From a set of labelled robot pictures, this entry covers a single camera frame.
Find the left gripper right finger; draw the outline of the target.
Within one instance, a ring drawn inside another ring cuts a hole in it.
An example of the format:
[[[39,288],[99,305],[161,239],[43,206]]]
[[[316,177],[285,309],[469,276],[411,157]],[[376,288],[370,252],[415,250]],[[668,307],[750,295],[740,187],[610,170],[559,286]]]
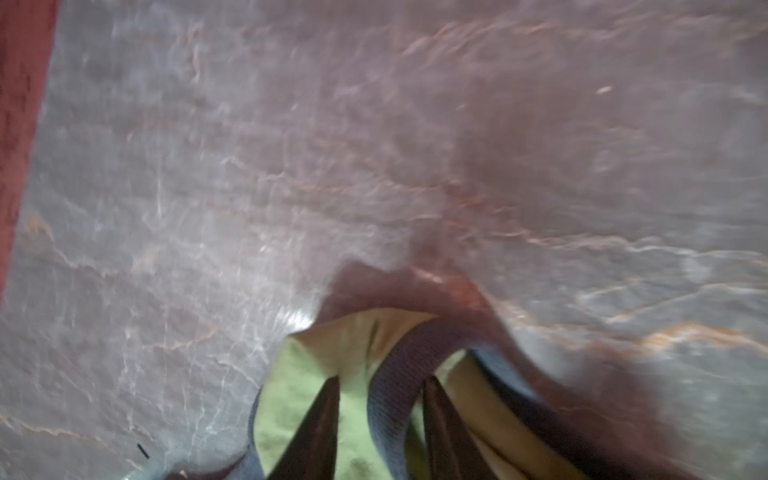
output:
[[[424,382],[423,421],[430,479],[497,478],[435,376]]]

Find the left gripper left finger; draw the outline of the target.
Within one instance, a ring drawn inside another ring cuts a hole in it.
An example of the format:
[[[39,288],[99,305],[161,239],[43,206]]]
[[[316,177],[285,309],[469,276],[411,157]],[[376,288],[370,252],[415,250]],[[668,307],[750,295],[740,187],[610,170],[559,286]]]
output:
[[[335,477],[340,381],[326,380],[269,479],[333,480]]]

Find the olive green tank top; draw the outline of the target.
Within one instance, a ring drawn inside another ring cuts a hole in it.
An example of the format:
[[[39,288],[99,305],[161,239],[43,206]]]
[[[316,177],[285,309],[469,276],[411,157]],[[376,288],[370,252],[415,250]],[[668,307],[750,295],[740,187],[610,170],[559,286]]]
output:
[[[491,320],[394,308],[322,322],[281,344],[244,451],[214,479],[269,479],[326,380],[338,376],[334,479],[430,479],[424,382],[435,376],[496,479],[673,479],[569,426]]]

